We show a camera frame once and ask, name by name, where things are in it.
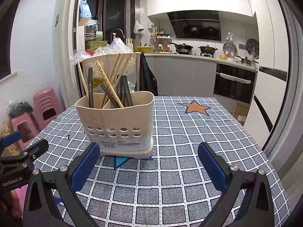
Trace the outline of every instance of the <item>table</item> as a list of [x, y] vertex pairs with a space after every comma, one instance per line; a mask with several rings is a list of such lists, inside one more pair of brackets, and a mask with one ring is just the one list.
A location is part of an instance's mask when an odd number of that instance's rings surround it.
[[[194, 100], [210, 107], [209, 116], [186, 114], [186, 107], [179, 104]], [[49, 141], [49, 150], [36, 160], [35, 168], [43, 172], [69, 164], [89, 144], [74, 106], [53, 120], [34, 142], [42, 138]], [[156, 96], [153, 139], [154, 161], [131, 159], [114, 170], [113, 157], [103, 156], [76, 193], [99, 226], [198, 226], [221, 195], [198, 159], [202, 141], [241, 170], [264, 169], [274, 199], [275, 226], [289, 216], [288, 199], [275, 169], [215, 98]], [[239, 193], [225, 224], [235, 218], [243, 195], [244, 191]], [[73, 225], [62, 203], [58, 208]]]

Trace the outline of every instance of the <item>stove burner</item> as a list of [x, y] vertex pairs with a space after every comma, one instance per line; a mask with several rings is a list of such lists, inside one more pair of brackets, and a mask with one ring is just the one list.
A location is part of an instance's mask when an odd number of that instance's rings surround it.
[[213, 58], [213, 57], [214, 57], [214, 53], [210, 53], [210, 52], [200, 52], [200, 56]]

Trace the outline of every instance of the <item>metal screw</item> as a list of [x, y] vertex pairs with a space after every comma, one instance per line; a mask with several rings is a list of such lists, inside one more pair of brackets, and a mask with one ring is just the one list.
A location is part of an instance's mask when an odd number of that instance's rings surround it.
[[239, 168], [237, 167], [237, 166], [233, 166], [233, 165], [231, 165], [230, 166], [230, 169], [232, 170], [232, 171], [237, 171]]
[[33, 174], [34, 174], [34, 175], [37, 175], [38, 173], [39, 173], [39, 169], [33, 170]]
[[265, 171], [264, 171], [263, 169], [259, 169], [258, 172], [259, 172], [259, 174], [261, 174], [261, 175], [264, 175], [264, 174], [265, 174]]
[[60, 171], [64, 172], [64, 171], [66, 171], [66, 170], [67, 170], [67, 166], [61, 166], [61, 167], [60, 167]]

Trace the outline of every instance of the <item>oven door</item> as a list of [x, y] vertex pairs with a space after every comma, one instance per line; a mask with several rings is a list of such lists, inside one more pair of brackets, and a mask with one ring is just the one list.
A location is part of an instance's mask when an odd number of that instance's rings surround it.
[[214, 94], [249, 104], [254, 81], [255, 72], [217, 64]]

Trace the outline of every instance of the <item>black range hood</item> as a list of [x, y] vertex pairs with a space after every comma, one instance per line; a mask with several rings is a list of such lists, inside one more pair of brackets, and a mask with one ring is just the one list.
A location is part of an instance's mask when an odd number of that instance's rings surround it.
[[177, 38], [221, 41], [218, 11], [186, 10], [167, 13]]

